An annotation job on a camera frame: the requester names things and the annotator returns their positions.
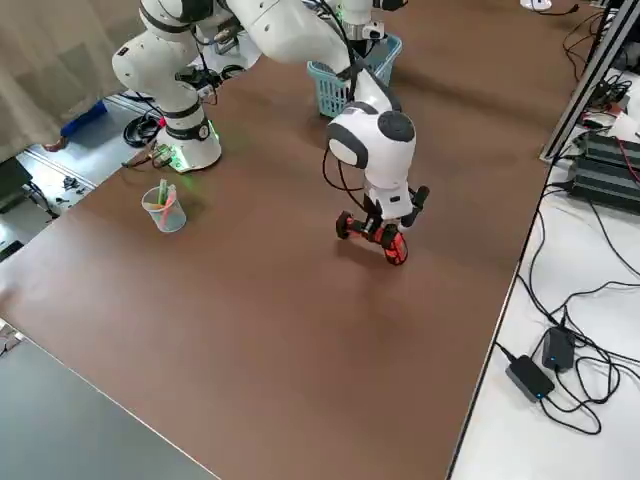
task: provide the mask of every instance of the power adapter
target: power adapter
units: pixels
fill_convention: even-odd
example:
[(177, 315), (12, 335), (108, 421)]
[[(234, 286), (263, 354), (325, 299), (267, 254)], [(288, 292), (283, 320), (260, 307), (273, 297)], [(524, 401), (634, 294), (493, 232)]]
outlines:
[(551, 370), (566, 372), (573, 368), (576, 341), (573, 335), (562, 327), (547, 330), (542, 347), (542, 365)]
[(506, 372), (511, 381), (532, 402), (545, 398), (555, 388), (551, 379), (527, 355), (512, 360)]

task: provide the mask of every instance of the electronic equipment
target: electronic equipment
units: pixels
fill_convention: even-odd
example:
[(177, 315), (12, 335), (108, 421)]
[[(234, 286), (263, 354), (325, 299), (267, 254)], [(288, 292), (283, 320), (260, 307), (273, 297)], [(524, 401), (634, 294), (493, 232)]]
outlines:
[(640, 144), (588, 132), (571, 173), (571, 195), (640, 213)]
[(560, 373), (573, 368), (575, 345), (575, 337), (566, 328), (550, 328), (542, 344), (542, 365)]
[(511, 381), (532, 402), (546, 398), (555, 388), (551, 379), (527, 355), (513, 359), (506, 372)]

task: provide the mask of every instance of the green led light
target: green led light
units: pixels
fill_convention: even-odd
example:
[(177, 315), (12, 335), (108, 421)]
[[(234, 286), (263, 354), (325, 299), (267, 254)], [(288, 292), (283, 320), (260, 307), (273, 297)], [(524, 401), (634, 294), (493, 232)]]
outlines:
[(171, 147), (171, 164), (170, 165), (179, 171), (186, 164), (187, 164), (187, 160), (184, 158), (184, 155), (182, 154), (182, 149), (176, 148), (175, 146)]
[(220, 135), (218, 135), (218, 132), (216, 132), (216, 129), (213, 128), (213, 123), (211, 123), (211, 120), (209, 120), (209, 128), (211, 129), (211, 131), (213, 132), (213, 134), (216, 136), (216, 138), (218, 140), (220, 140)]

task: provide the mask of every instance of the black device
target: black device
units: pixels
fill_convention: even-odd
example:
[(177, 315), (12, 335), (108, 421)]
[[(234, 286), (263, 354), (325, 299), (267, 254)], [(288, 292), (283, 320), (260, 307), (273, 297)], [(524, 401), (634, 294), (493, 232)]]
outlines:
[(551, 379), (527, 355), (514, 358), (506, 372), (511, 381), (532, 402), (542, 400), (555, 388)]
[(633, 170), (640, 175), (640, 144), (588, 132), (581, 146), (584, 153), (571, 167), (574, 177), (570, 193), (640, 213), (640, 188), (631, 173)]
[(550, 328), (542, 345), (542, 365), (566, 372), (573, 368), (575, 348), (575, 338), (570, 332), (562, 327)]
[(16, 240), (15, 242), (12, 242), (8, 246), (6, 246), (4, 249), (0, 250), (0, 263), (5, 261), (22, 247), (24, 247), (24, 244)]
[(23, 187), (31, 181), (29, 172), (11, 157), (0, 163), (0, 214), (20, 205), (26, 198)]

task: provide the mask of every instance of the wire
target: wire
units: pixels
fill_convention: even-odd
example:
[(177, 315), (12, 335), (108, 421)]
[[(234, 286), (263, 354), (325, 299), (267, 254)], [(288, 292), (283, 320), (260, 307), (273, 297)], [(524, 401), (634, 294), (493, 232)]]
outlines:
[(136, 96), (129, 95), (126, 93), (121, 93), (120, 96), (126, 98), (127, 100), (131, 100), (132, 102), (153, 102), (154, 101), (153, 97), (143, 97), (138, 92), (134, 92), (134, 93), (136, 94)]
[(593, 419), (596, 421), (596, 425), (597, 425), (595, 431), (585, 430), (583, 428), (576, 427), (575, 425), (572, 425), (570, 423), (564, 422), (564, 421), (554, 417), (553, 415), (551, 415), (549, 413), (549, 411), (545, 407), (545, 405), (544, 405), (545, 401), (549, 402), (556, 409), (559, 409), (559, 407), (549, 397), (543, 398), (542, 400), (540, 400), (540, 406), (542, 407), (542, 411), (547, 416), (547, 418), (549, 418), (550, 420), (554, 421), (555, 423), (557, 423), (559, 425), (563, 425), (563, 426), (565, 426), (567, 428), (570, 428), (571, 430), (575, 430), (576, 432), (584, 433), (585, 435), (595, 436), (595, 435), (598, 435), (600, 432), (602, 432), (602, 422), (600, 422), (600, 419), (598, 418), (598, 416), (595, 413), (593, 413), (593, 410), (591, 410), (589, 407), (585, 407), (585, 408), (587, 408), (589, 410), (589, 412), (593, 413)]
[(586, 200), (587, 200), (587, 203), (589, 204), (589, 206), (591, 207), (591, 210), (593, 210), (593, 213), (596, 216), (596, 220), (598, 220), (598, 224), (600, 225), (600, 229), (602, 230), (602, 234), (604, 235), (604, 238), (607, 241), (607, 244), (609, 245), (609, 248), (611, 249), (611, 251), (614, 253), (614, 255), (616, 257), (618, 257), (618, 260), (620, 260), (622, 262), (622, 264), (629, 269), (629, 271), (631, 271), (635, 276), (640, 277), (640, 271), (638, 271), (635, 267), (633, 267), (633, 265), (631, 265), (620, 254), (620, 252), (616, 249), (616, 247), (613, 246), (613, 243), (611, 242), (611, 238), (609, 237), (609, 234), (607, 233), (607, 229), (604, 227), (604, 223), (602, 223), (602, 218), (600, 217), (600, 214), (596, 210), (596, 207), (593, 205), (593, 202), (588, 198)]
[(147, 105), (149, 105), (149, 107), (151, 108), (151, 110), (155, 111), (158, 115), (160, 115), (161, 117), (164, 117), (164, 113), (162, 113), (160, 111), (160, 109), (158, 109), (155, 105), (153, 105), (151, 103), (151, 101), (147, 100), (146, 97), (143, 97), (142, 95), (140, 95), (140, 93), (135, 92), (135, 94), (138, 96), (138, 98), (140, 99), (141, 102), (146, 103)]
[(202, 47), (211, 47), (217, 43), (213, 40), (211, 40), (210, 42), (205, 42), (204, 40), (200, 40), (194, 30), (191, 30), (191, 35), (193, 35), (193, 39), (196, 41), (196, 43)]
[[(554, 193), (558, 193), (560, 191), (562, 191), (563, 189), (567, 188), (567, 184), (550, 184), (547, 185), (546, 188), (549, 187), (564, 187), (564, 188), (560, 188), (560, 189), (554, 189), (554, 190), (549, 190), (546, 192), (543, 192), (542, 196), (541, 196), (541, 201), (542, 199), (544, 199), (546, 196), (554, 194)], [(624, 259), (624, 257), (622, 257), (622, 255), (618, 252), (618, 250), (614, 247), (614, 245), (611, 242), (611, 239), (605, 229), (604, 224), (602, 223), (602, 219), (600, 218), (600, 215), (598, 213), (598, 211), (595, 209), (595, 207), (593, 206), (593, 204), (587, 199), (589, 205), (591, 206), (594, 214), (596, 215), (596, 219), (598, 220), (598, 223), (600, 225), (600, 228), (603, 231), (603, 234), (605, 236), (605, 239), (607, 241), (607, 244), (609, 245), (609, 247), (611, 248), (611, 250), (614, 252), (614, 254), (618, 257), (618, 259), (634, 274), (636, 274), (637, 276), (640, 277), (640, 272), (635, 269), (632, 265), (629, 264), (629, 262)], [(582, 349), (582, 348), (589, 348), (595, 351), (595, 353), (597, 354), (597, 356), (589, 356), (589, 355), (579, 355), (577, 356), (577, 359), (574, 363), (574, 369), (573, 371), (575, 372), (575, 375), (578, 379), (578, 384), (580, 385), (580, 390), (581, 390), (581, 394), (585, 397), (584, 400), (581, 400), (580, 398), (578, 398), (578, 396), (573, 393), (568, 387), (567, 385), (564, 383), (564, 381), (562, 380), (562, 375), (560, 374), (560, 372), (558, 370), (555, 371), (555, 376), (556, 376), (556, 382), (558, 383), (558, 385), (571, 397), (571, 399), (575, 402), (575, 405), (570, 407), (570, 408), (564, 408), (561, 407), (559, 405), (557, 405), (553, 399), (551, 398), (545, 398), (542, 399), (541, 401), (541, 408), (543, 413), (553, 422), (558, 423), (560, 425), (563, 425), (567, 428), (570, 428), (576, 432), (579, 433), (583, 433), (585, 435), (598, 435), (601, 431), (602, 431), (602, 423), (599, 419), (599, 417), (597, 416), (596, 412), (590, 407), (590, 405), (603, 405), (605, 403), (607, 403), (612, 397), (613, 395), (618, 391), (619, 387), (620, 387), (620, 383), (621, 383), (621, 378), (622, 378), (622, 372), (627, 373), (629, 376), (631, 376), (632, 378), (634, 378), (635, 380), (640, 381), (640, 374), (638, 374), (635, 370), (633, 370), (631, 367), (629, 367), (628, 365), (624, 365), (619, 363), (619, 361), (626, 361), (629, 363), (633, 363), (635, 365), (640, 366), (640, 360), (633, 358), (633, 357), (629, 357), (626, 355), (622, 355), (619, 354), (617, 352), (613, 352), (610, 350), (607, 350), (605, 348), (600, 347), (596, 342), (594, 342), (590, 337), (588, 337), (579, 327), (578, 325), (576, 325), (575, 321), (571, 318), (571, 313), (569, 310), (569, 304), (570, 302), (577, 297), (584, 297), (584, 296), (588, 296), (588, 295), (593, 295), (599, 291), (604, 290), (605, 288), (610, 288), (611, 286), (623, 286), (623, 287), (629, 287), (629, 288), (638, 288), (640, 287), (640, 283), (627, 283), (627, 282), (620, 282), (620, 281), (616, 281), (616, 280), (610, 280), (604, 284), (602, 284), (601, 286), (599, 286), (598, 288), (595, 289), (591, 289), (591, 290), (584, 290), (584, 291), (579, 291), (579, 292), (574, 292), (571, 295), (569, 295), (563, 302), (562, 304), (556, 308), (555, 310), (549, 312), (545, 306), (542, 304), (542, 302), (540, 301), (540, 299), (538, 298), (538, 296), (535, 293), (534, 290), (534, 285), (533, 285), (533, 271), (534, 271), (534, 267), (535, 267), (535, 262), (537, 261), (540, 252), (542, 251), (542, 247), (544, 246), (544, 243), (546, 241), (547, 235), (546, 235), (546, 225), (544, 222), (544, 216), (542, 215), (540, 208), (538, 207), (537, 211), (536, 211), (536, 217), (535, 218), (539, 218), (540, 219), (540, 226), (541, 226), (541, 230), (542, 230), (542, 239), (540, 244), (538, 245), (538, 247), (536, 248), (532, 260), (531, 260), (531, 264), (529, 265), (529, 274), (528, 274), (528, 279), (529, 282), (527, 283), (527, 281), (525, 281), (524, 277), (518, 273), (516, 278), (522, 283), (522, 285), (525, 287), (525, 290), (527, 291), (527, 294), (529, 295), (529, 298), (531, 299), (531, 301), (533, 302), (534, 306), (536, 307), (536, 309), (538, 309), (538, 311), (540, 311), (540, 313), (542, 313), (545, 318), (547, 318), (547, 320), (553, 324), (555, 327), (557, 328), (562, 328), (567, 335), (570, 335), (571, 337), (573, 337), (574, 341), (575, 341), (575, 345), (576, 345), (576, 349)], [(559, 312), (563, 312), (563, 317), (562, 320), (560, 322), (558, 322), (555, 318), (554, 315), (556, 315)], [(547, 329), (544, 334), (542, 335), (542, 337), (539, 339), (531, 357), (533, 358), (533, 356), (536, 354), (536, 352), (538, 351), (538, 349), (540, 348), (540, 345), (543, 341), (543, 339), (545, 338), (545, 336), (547, 335), (547, 332), (549, 330)], [(589, 390), (587, 389), (586, 383), (584, 381), (584, 372), (583, 372), (583, 366), (587, 365), (587, 364), (600, 364), (602, 366), (605, 366), (607, 368), (607, 389), (606, 389), (606, 394), (604, 396), (594, 396), (592, 395)], [(551, 406), (553, 406), (558, 412), (563, 413), (563, 414), (571, 414), (574, 412), (577, 412), (578, 410), (584, 410), (585, 413), (595, 422), (596, 426), (595, 429), (592, 430), (587, 430), (584, 429), (582, 427), (573, 425), (569, 422), (565, 422), (564, 420), (561, 420), (559, 418), (557, 418), (556, 416), (552, 415), (546, 405), (545, 402), (548, 402)]]
[(629, 173), (631, 174), (631, 177), (635, 181), (636, 186), (640, 187), (640, 176), (638, 176), (638, 174), (633, 169), (633, 165), (631, 165), (631, 160), (629, 160), (629, 156), (627, 155), (627, 151), (625, 150), (624, 145), (622, 144), (622, 140), (620, 140), (618, 137), (614, 137), (614, 138), (618, 142), (618, 146), (620, 147), (620, 152), (622, 152), (624, 161), (627, 162), (627, 168), (629, 169)]
[(341, 187), (339, 185), (336, 185), (335, 183), (333, 183), (328, 175), (327, 175), (327, 156), (329, 155), (329, 146), (327, 145), (327, 148), (324, 151), (324, 158), (322, 159), (322, 176), (324, 177), (325, 182), (327, 182), (331, 187), (335, 188), (336, 190), (340, 190), (341, 192), (346, 192), (347, 190), (349, 190), (350, 192), (359, 192), (361, 190), (364, 190), (364, 187), (359, 187), (359, 188), (347, 188), (347, 187)]
[(500, 349), (500, 351), (502, 351), (502, 353), (504, 353), (504, 356), (507, 357), (507, 359), (509, 360), (509, 362), (513, 363), (516, 361), (516, 357), (513, 353), (511, 353), (509, 350), (507, 350), (505, 347), (503, 347), (502, 345), (500, 345), (497, 341), (493, 342), (496, 344), (496, 346)]
[(580, 10), (580, 5), (576, 3), (573, 7), (571, 7), (566, 12), (560, 12), (560, 13), (545, 12), (545, 11), (537, 10), (535, 7), (535, 4), (536, 4), (536, 0), (531, 0), (531, 9), (534, 12), (536, 12), (538, 15), (544, 15), (546, 17), (564, 17), (565, 15), (571, 15), (572, 13), (576, 13), (578, 10)]
[(131, 120), (122, 132), (122, 139), (132, 148), (143, 148), (156, 138), (162, 125), (160, 121), (149, 115), (151, 110), (144, 115)]
[(360, 201), (356, 197), (353, 196), (351, 189), (347, 187), (347, 182), (344, 179), (344, 173), (342, 171), (342, 162), (340, 160), (338, 160), (338, 172), (340, 173), (340, 180), (342, 181), (342, 185), (344, 186), (344, 191), (347, 192), (347, 195), (349, 195), (349, 198), (353, 201), (353, 203), (355, 203), (358, 207), (360, 207), (360, 210), (362, 210), (365, 213), (369, 213), (367, 212), (367, 209), (364, 208), (364, 205), (360, 203)]
[(371, 52), (373, 52), (373, 49), (376, 48), (376, 45), (378, 45), (378, 43), (380, 43), (380, 40), (371, 40), (371, 46), (369, 47), (369, 50), (365, 52), (364, 57), (362, 58), (367, 58), (369, 55), (371, 55)]
[(622, 80), (620, 74), (601, 80), (593, 89), (588, 108), (609, 110), (613, 103), (619, 102), (627, 94), (632, 85), (630, 80)]
[(165, 160), (158, 162), (155, 157), (155, 149), (151, 149), (151, 151), (148, 152), (144, 157), (142, 157), (141, 160), (138, 160), (137, 162), (133, 162), (133, 163), (123, 162), (122, 166), (124, 168), (136, 168), (141, 165), (144, 165), (145, 163), (151, 162), (151, 165), (153, 166), (153, 168), (160, 169), (171, 164), (171, 161), (172, 161), (172, 158), (169, 157), (169, 158), (166, 158)]
[(602, 12), (594, 13), (593, 15), (585, 18), (580, 23), (578, 23), (569, 33), (567, 33), (567, 35), (564, 37), (564, 40), (562, 41), (562, 49), (564, 50), (564, 54), (566, 55), (566, 57), (569, 59), (569, 61), (571, 62), (572, 66), (573, 66), (573, 77), (576, 80), (576, 83), (580, 81), (580, 77), (578, 76), (578, 65), (576, 64), (576, 62), (574, 60), (574, 57), (577, 57), (585, 65), (586, 65), (587, 61), (582, 56), (580, 56), (579, 54), (574, 52), (572, 49), (575, 48), (579, 43), (581, 43), (582, 41), (584, 41), (584, 40), (586, 40), (587, 38), (590, 38), (590, 37), (585, 37), (585, 38), (579, 40), (578, 42), (574, 43), (571, 46), (567, 46), (567, 40), (569, 40), (569, 38), (571, 38), (571, 36), (574, 33), (576, 33), (580, 29), (580, 27), (582, 27), (584, 24), (586, 24), (589, 21), (594, 21), (600, 16), (602, 16)]
[(49, 200), (47, 200), (46, 195), (37, 184), (35, 184), (34, 182), (28, 182), (27, 187), (31, 189), (32, 194), (40, 197), (40, 199), (44, 203), (44, 211), (47, 212), (53, 220), (60, 217), (60, 215), (58, 215), (56, 212), (53, 211), (53, 208), (51, 208), (51, 204), (49, 203)]
[(340, 21), (336, 13), (333, 11), (333, 9), (327, 4), (327, 2), (325, 0), (312, 0), (312, 1), (316, 5), (321, 6), (324, 9), (324, 11), (333, 18), (334, 22), (336, 23), (336, 26), (340, 30), (340, 34), (342, 35), (342, 41), (347, 47), (347, 55), (349, 56), (349, 65), (351, 66), (351, 84), (349, 87), (349, 92), (347, 93), (347, 103), (352, 102), (354, 99), (357, 81), (358, 81), (357, 75), (355, 74), (355, 70), (354, 70), (354, 67), (356, 65), (356, 56), (353, 51), (353, 46), (349, 42), (349, 37), (347, 36), (347, 32), (345, 31), (344, 26), (342, 25), (342, 22)]

